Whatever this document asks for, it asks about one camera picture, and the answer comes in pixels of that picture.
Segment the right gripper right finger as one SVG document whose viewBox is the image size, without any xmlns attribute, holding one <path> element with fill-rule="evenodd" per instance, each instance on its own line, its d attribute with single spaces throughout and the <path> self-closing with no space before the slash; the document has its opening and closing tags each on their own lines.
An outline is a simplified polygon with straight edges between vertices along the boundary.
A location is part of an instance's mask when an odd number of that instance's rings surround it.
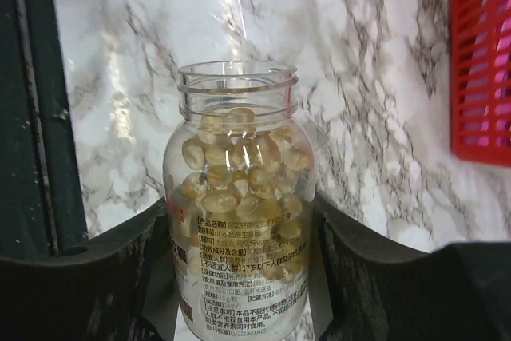
<svg viewBox="0 0 511 341">
<path fill-rule="evenodd" d="M 507 340 L 510 245 L 408 248 L 313 203 L 310 305 L 318 340 Z"/>
</svg>

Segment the clear jar of yellow pills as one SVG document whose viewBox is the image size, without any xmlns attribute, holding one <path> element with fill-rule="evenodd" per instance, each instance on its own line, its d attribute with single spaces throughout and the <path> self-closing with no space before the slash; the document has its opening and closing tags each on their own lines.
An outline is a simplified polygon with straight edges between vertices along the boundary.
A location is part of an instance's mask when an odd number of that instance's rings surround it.
<svg viewBox="0 0 511 341">
<path fill-rule="evenodd" d="M 281 340 L 308 295 L 315 158 L 292 65 L 180 68 L 183 122 L 164 151 L 180 309 L 202 340 Z"/>
</svg>

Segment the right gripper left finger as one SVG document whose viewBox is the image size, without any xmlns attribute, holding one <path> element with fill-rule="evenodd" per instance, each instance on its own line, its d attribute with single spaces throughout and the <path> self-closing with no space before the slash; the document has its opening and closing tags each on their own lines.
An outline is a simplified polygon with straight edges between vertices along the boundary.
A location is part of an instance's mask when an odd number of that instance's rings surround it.
<svg viewBox="0 0 511 341">
<path fill-rule="evenodd" d="M 159 340 L 142 314 L 164 200 L 58 256 L 1 258 L 3 340 Z"/>
</svg>

